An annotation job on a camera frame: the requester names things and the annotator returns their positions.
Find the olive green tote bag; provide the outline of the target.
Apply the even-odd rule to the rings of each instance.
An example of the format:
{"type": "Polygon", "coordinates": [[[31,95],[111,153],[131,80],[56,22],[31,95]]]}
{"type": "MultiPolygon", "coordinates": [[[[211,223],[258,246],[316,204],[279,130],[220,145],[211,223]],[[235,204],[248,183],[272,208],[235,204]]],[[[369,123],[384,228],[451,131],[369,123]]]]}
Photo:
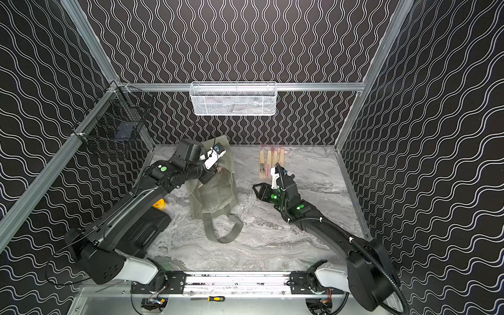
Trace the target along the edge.
{"type": "Polygon", "coordinates": [[[229,244],[235,241],[244,225],[238,216],[231,213],[233,208],[238,205],[235,154],[226,135],[207,140],[203,145],[208,150],[219,145],[226,150],[226,153],[219,158],[216,163],[217,172],[207,184],[202,184],[198,179],[186,181],[185,186],[189,195],[192,217],[203,221],[208,240],[229,244]],[[215,232],[213,219],[221,215],[226,216],[234,225],[226,236],[219,237],[215,232]]]}

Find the folding fan with pink paper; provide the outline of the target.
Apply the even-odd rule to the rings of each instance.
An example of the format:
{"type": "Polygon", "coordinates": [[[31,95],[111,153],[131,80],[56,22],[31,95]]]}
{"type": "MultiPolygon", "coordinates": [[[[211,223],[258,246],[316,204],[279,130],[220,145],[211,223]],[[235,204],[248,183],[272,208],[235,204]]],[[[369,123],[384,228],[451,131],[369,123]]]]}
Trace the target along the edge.
{"type": "Polygon", "coordinates": [[[267,179],[270,178],[271,162],[272,162],[272,151],[271,147],[268,147],[266,149],[266,164],[265,164],[265,176],[267,179]]]}

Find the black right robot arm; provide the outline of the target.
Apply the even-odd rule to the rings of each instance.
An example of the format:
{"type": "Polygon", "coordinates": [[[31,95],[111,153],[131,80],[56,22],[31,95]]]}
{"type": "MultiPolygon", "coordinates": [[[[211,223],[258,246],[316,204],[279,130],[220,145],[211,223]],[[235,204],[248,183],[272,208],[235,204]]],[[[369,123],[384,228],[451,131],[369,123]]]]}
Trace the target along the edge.
{"type": "Polygon", "coordinates": [[[391,314],[409,314],[400,280],[383,244],[355,236],[330,221],[301,197],[294,177],[283,173],[274,185],[263,182],[253,185],[252,189],[257,199],[273,205],[287,224],[312,234],[344,258],[346,270],[339,280],[320,274],[327,268],[327,262],[316,265],[309,274],[317,285],[351,294],[367,311],[381,307],[391,314]]]}

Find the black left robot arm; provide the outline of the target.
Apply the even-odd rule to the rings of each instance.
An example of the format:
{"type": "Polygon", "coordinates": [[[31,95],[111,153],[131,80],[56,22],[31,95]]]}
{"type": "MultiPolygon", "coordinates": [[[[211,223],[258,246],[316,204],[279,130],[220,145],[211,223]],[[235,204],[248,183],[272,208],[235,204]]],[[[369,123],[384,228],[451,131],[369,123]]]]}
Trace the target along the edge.
{"type": "Polygon", "coordinates": [[[166,283],[163,267],[124,253],[117,246],[159,199],[188,180],[208,183],[217,173],[217,162],[225,153],[219,142],[206,148],[195,140],[181,140],[169,160],[156,161],[145,169],[131,194],[81,230],[69,230],[65,235],[66,249],[98,285],[126,280],[145,285],[151,291],[163,290],[166,283]]]}

